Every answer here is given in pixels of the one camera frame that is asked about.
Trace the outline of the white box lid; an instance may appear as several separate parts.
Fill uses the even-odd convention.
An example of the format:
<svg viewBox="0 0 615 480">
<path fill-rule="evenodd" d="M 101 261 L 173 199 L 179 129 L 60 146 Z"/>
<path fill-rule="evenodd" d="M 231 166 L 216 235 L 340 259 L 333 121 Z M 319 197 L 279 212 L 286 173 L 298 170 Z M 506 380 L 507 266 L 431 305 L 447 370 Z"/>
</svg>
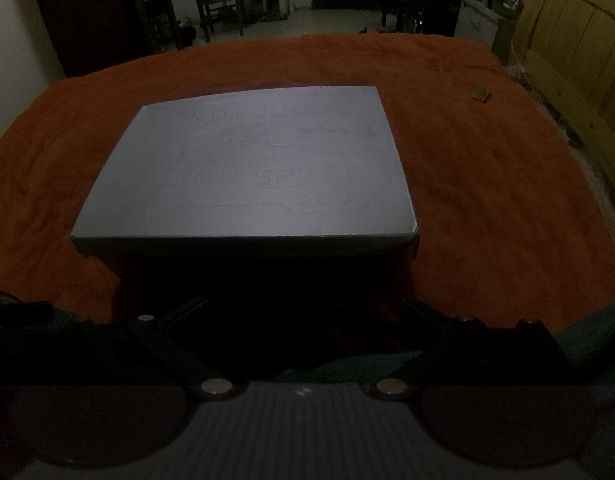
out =
<svg viewBox="0 0 615 480">
<path fill-rule="evenodd" d="M 102 166 L 71 237 L 365 238 L 418 222 L 373 86 L 260 89 L 143 106 Z"/>
</svg>

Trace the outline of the open white cardboard box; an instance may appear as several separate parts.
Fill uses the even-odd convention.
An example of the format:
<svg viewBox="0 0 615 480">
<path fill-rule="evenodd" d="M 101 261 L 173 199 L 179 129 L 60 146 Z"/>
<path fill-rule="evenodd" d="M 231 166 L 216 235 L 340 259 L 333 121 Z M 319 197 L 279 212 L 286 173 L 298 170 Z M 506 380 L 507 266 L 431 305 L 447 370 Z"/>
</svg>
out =
<svg viewBox="0 0 615 480">
<path fill-rule="evenodd" d="M 413 304 L 408 258 L 327 246 L 128 278 L 112 319 L 218 351 L 297 359 L 376 344 Z"/>
</svg>

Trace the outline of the orange red tablecloth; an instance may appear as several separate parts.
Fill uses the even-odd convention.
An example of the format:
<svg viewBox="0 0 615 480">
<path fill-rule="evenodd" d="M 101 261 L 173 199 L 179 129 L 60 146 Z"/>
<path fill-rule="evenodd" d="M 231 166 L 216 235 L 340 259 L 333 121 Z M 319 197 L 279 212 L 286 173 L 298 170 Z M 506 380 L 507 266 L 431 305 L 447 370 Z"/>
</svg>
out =
<svg viewBox="0 0 615 480">
<path fill-rule="evenodd" d="M 423 301 L 553 332 L 615 304 L 615 244 L 581 166 L 498 58 L 465 39 L 378 34 L 212 44 L 49 86 L 0 139 L 0 289 L 107 321 L 117 279 L 69 233 L 140 107 L 321 84 L 380 94 L 419 222 Z"/>
</svg>

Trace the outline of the small yellow paper scrap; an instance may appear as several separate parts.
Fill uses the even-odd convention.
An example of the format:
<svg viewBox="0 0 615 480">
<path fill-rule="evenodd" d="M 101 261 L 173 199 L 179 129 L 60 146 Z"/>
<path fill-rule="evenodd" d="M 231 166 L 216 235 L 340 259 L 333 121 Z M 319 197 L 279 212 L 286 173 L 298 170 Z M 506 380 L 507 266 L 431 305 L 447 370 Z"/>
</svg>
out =
<svg viewBox="0 0 615 480">
<path fill-rule="evenodd" d="M 479 87 L 472 91 L 471 98 L 475 101 L 485 103 L 490 99 L 491 90 L 489 88 Z"/>
</svg>

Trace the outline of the yellow wooden board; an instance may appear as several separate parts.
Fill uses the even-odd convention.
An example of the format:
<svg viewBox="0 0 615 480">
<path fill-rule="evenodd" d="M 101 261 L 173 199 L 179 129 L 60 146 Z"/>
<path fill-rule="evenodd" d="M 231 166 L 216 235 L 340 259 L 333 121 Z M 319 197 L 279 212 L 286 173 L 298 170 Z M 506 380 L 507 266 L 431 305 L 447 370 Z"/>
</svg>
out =
<svg viewBox="0 0 615 480">
<path fill-rule="evenodd" d="M 513 53 L 615 191 L 615 0 L 527 0 Z"/>
</svg>

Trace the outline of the white cabinet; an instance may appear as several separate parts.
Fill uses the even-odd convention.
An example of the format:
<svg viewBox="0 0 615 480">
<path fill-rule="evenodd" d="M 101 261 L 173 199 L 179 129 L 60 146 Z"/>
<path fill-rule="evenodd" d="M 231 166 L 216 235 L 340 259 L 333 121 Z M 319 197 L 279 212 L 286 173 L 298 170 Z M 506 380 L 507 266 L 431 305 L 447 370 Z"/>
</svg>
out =
<svg viewBox="0 0 615 480">
<path fill-rule="evenodd" d="M 504 18 L 478 0 L 459 0 L 454 36 L 484 44 L 506 63 L 516 21 Z"/>
</svg>

